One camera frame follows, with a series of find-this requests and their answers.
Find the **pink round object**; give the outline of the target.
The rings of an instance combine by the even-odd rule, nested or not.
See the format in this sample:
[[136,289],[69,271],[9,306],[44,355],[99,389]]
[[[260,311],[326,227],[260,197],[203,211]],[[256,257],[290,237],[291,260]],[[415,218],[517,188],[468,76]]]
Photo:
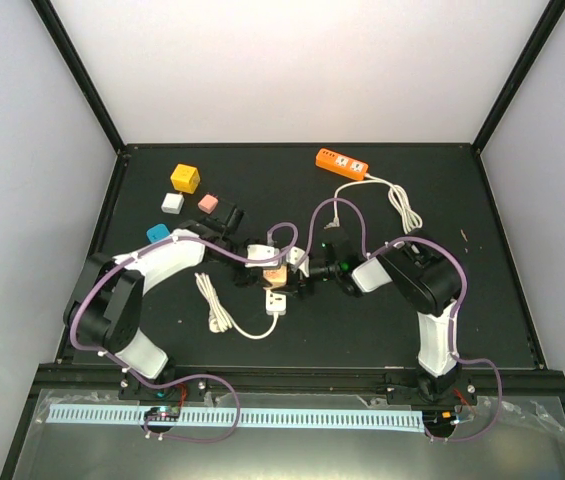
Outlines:
[[265,290],[275,290],[287,285],[288,269],[281,265],[275,269],[262,270],[262,285]]

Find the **white socket adapter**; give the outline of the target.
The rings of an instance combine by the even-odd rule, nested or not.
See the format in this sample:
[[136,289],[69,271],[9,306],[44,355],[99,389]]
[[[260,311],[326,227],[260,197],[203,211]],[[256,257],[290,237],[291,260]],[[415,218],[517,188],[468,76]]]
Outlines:
[[265,293],[265,310],[272,317],[284,316],[287,310],[287,296],[273,290],[267,290]]

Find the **small pink charger plug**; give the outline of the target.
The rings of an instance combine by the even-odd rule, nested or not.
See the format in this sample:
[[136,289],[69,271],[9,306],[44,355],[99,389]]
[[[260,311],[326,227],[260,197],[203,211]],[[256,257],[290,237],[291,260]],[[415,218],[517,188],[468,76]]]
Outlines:
[[198,202],[198,208],[205,214],[211,214],[219,205],[219,199],[211,194],[206,194]]

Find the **blue plug adapter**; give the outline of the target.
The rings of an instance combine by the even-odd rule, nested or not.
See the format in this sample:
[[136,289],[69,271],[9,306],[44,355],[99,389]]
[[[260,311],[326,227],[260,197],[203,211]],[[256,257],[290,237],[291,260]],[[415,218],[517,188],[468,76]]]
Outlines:
[[170,235],[171,235],[171,231],[163,223],[156,224],[150,227],[146,231],[147,239],[151,244],[157,244],[159,242],[162,242],[165,239],[168,239]]

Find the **white charger plug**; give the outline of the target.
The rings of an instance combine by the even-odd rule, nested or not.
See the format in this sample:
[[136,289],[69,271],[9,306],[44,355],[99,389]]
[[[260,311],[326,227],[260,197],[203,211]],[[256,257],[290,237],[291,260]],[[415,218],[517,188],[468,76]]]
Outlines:
[[167,193],[161,204],[161,211],[171,215],[179,215],[185,198],[181,193]]

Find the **yellow cube socket adapter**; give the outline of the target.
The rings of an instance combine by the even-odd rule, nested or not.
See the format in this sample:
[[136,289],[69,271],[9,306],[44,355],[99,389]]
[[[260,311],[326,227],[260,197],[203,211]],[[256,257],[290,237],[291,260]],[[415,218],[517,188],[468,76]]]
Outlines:
[[194,194],[200,184],[200,174],[196,167],[179,163],[170,175],[170,181],[176,191]]

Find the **orange power strip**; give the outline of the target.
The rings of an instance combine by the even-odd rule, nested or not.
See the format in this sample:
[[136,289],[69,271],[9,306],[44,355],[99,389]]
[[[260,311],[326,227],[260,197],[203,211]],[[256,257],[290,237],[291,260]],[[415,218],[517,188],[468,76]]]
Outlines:
[[326,148],[320,149],[316,154],[315,165],[354,181],[363,181],[369,168],[365,162]]

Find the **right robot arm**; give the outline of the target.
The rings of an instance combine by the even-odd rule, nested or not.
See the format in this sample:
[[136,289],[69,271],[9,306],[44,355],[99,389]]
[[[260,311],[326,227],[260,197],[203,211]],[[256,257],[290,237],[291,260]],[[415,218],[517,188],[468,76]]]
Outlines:
[[343,228],[329,227],[321,234],[318,250],[293,268],[296,262],[296,258],[287,261],[286,284],[278,289],[283,295],[305,297],[319,281],[331,281],[357,298],[385,285],[395,286],[417,313],[420,347],[413,381],[388,388],[414,391],[426,404],[441,402],[452,392],[461,373],[456,317],[466,278],[423,231],[365,260]]

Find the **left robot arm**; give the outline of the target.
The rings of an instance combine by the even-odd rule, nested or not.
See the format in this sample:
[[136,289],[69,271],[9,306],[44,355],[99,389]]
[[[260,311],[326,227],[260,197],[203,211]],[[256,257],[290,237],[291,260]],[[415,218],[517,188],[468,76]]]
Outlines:
[[169,356],[140,327],[143,297],[175,274],[204,262],[232,267],[246,249],[231,239],[244,210],[221,199],[211,212],[186,220],[156,241],[127,254],[91,255],[85,261],[64,312],[72,346],[80,351],[111,355],[136,371],[141,386],[155,399],[176,388]]

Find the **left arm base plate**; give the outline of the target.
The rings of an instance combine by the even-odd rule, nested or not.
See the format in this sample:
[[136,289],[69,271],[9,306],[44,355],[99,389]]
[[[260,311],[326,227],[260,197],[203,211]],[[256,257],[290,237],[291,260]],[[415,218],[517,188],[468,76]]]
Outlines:
[[[166,384],[190,374],[192,374],[192,371],[167,366],[156,379],[148,379],[148,382],[155,385]],[[184,384],[156,389],[144,385],[127,372],[123,373],[119,379],[118,396],[121,400],[133,400],[140,403],[177,403],[181,400],[182,395],[185,395],[185,398],[197,399],[205,393],[208,386],[209,380],[196,378],[187,380]]]

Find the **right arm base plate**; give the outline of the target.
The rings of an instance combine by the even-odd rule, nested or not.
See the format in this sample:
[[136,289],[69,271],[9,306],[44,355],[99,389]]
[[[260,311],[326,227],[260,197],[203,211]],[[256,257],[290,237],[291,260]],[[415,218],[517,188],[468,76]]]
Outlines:
[[406,369],[386,373],[382,392],[394,403],[403,401],[411,406],[474,406],[476,396],[468,391],[468,386],[469,380],[458,369],[440,377],[422,369]]

